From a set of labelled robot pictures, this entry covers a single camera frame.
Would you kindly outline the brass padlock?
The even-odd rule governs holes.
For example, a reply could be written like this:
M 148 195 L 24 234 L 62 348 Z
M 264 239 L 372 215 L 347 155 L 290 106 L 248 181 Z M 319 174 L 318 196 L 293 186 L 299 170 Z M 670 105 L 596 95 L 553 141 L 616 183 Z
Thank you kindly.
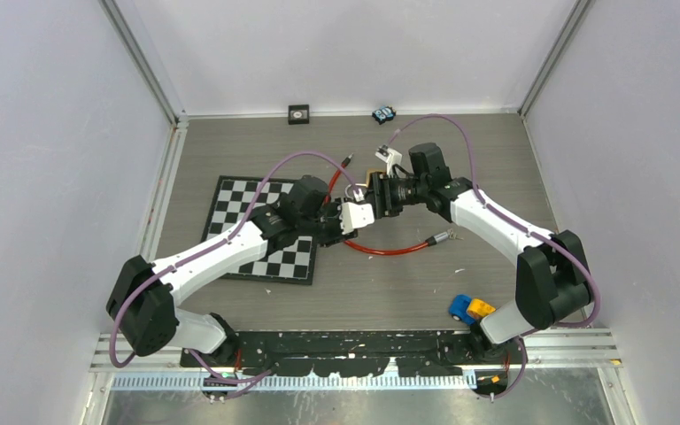
M 363 182 L 357 182 L 355 184 L 348 184 L 344 188 L 344 196 L 356 200 L 358 194 L 364 195 L 368 190 L 372 177 L 375 175 L 384 176 L 386 173 L 382 169 L 368 169 L 365 173 L 365 180 Z

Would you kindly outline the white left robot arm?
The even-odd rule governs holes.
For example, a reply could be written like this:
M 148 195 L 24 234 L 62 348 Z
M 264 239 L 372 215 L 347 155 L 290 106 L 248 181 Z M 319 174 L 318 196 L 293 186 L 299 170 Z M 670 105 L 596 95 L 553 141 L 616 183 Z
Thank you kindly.
M 327 195 L 324 181 L 304 176 L 274 202 L 249 208 L 237 224 L 184 252 L 152 262 L 140 255 L 128 259 L 106 304 L 114 322 L 112 339 L 124 336 L 137 357 L 176 346 L 201 352 L 216 367 L 228 365 L 236 343 L 225 321 L 216 314 L 185 311 L 181 303 L 206 284 L 302 236 L 330 246 L 374 222 L 374 208 L 362 192 L 330 201 Z

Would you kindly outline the silver key bunch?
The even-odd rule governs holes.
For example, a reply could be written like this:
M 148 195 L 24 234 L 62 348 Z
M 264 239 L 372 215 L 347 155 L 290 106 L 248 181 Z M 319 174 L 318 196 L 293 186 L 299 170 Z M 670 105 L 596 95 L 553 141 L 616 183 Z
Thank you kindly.
M 447 230 L 447 235 L 450 240 L 458 240 L 458 241 L 463 241 L 464 238 L 460 236 L 453 228 L 449 228 Z

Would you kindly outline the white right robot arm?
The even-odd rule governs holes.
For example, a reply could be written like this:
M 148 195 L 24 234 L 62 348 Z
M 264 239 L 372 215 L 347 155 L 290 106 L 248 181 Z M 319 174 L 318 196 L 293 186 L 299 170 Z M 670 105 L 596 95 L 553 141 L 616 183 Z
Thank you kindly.
M 475 359 L 492 363 L 506 343 L 534 330 L 550 328 L 595 300 L 580 238 L 553 233 L 506 212 L 465 177 L 453 177 L 440 148 L 415 145 L 408 152 L 412 169 L 387 145 L 375 155 L 385 169 L 368 176 L 366 199 L 378 219 L 399 215 L 408 205 L 425 205 L 451 224 L 495 248 L 515 267 L 515 293 L 495 312 L 480 315 L 466 344 Z

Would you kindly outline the red cable lock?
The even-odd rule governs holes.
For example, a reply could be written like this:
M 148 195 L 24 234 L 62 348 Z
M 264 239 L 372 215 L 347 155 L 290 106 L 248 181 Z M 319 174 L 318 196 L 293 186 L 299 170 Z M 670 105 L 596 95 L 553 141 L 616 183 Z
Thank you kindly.
M 345 240 L 344 245 L 368 256 L 400 257 L 414 252 L 426 251 L 446 241 L 447 231 L 440 231 L 432 236 L 422 234 L 403 236 L 400 228 L 382 224 L 381 229 L 371 230 L 369 236 Z

